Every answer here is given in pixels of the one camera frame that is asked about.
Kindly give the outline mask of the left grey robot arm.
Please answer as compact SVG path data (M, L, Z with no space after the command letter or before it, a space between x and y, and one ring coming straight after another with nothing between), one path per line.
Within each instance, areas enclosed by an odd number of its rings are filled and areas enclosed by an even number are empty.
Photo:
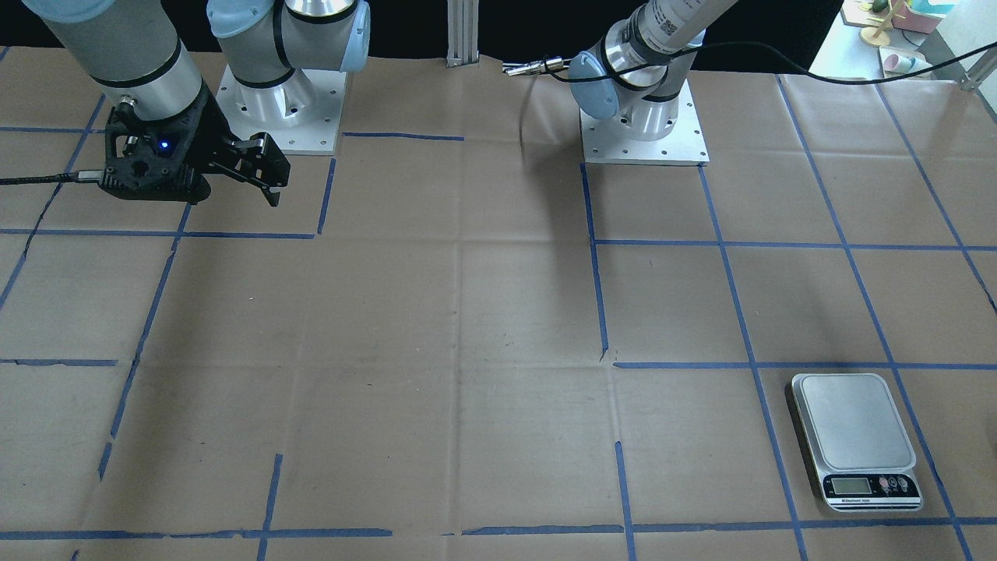
M569 65L570 90L588 117L615 134L659 141L672 132L679 95L706 30L734 1L648 1Z

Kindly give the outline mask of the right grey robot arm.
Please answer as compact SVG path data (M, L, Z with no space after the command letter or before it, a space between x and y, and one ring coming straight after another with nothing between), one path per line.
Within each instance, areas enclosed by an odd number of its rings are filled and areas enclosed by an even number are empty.
M321 118L309 72L355 73L369 53L366 1L210 1L210 31L234 78L239 137L160 1L28 1L111 103L104 166L61 175L125 201L195 205L207 175L277 206L291 166L274 133Z

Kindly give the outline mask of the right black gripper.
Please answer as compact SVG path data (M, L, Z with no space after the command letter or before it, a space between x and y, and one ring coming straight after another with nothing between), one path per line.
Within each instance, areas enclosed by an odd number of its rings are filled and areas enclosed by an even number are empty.
M278 207L291 164L268 132L236 139L203 84L174 117L143 121L135 101L121 101L104 127L104 169L97 184L125 201L196 203L210 196L206 174L226 175L258 189Z

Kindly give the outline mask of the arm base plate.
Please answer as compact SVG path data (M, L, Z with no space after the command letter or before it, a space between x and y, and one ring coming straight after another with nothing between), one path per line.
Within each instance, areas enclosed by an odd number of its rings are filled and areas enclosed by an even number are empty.
M597 120L580 112L584 160L589 164L702 166L710 160L691 88L654 103L638 100L614 118Z
M215 100L232 132L248 139L268 132L286 155L334 156L348 73L297 70L284 84L250 88L226 68Z

